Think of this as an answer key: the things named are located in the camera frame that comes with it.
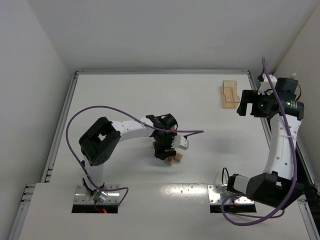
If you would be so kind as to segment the plain light wood cube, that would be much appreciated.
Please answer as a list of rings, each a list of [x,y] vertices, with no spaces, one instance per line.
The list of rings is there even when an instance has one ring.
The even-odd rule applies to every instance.
[[[177,162],[180,162],[183,158],[183,155],[180,153],[176,153],[176,155],[174,156],[174,160]]]

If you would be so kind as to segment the transparent amber plastic bin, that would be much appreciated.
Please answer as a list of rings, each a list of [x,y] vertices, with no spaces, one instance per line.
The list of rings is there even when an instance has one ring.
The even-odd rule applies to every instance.
[[[222,106],[224,109],[236,109],[240,103],[238,85],[235,80],[223,80],[221,85]]]

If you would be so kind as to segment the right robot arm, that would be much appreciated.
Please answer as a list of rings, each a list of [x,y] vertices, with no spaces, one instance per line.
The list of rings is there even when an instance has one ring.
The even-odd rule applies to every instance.
[[[227,182],[227,191],[243,194],[247,199],[285,209],[303,194],[303,184],[293,180],[293,151],[304,117],[304,104],[296,100],[299,82],[290,78],[276,78],[265,74],[257,90],[243,90],[237,109],[245,116],[251,104],[251,115],[265,118],[270,127],[269,154],[263,172],[253,177],[233,174]]]

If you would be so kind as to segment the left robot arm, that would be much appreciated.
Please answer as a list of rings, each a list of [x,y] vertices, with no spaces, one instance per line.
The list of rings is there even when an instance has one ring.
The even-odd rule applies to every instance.
[[[165,117],[147,115],[139,121],[110,121],[100,117],[79,139],[84,156],[81,162],[87,171],[83,185],[93,195],[97,187],[104,188],[103,164],[110,158],[118,143],[135,138],[153,138],[154,156],[168,162],[181,155],[172,147],[177,133],[172,132],[177,121],[171,114]]]

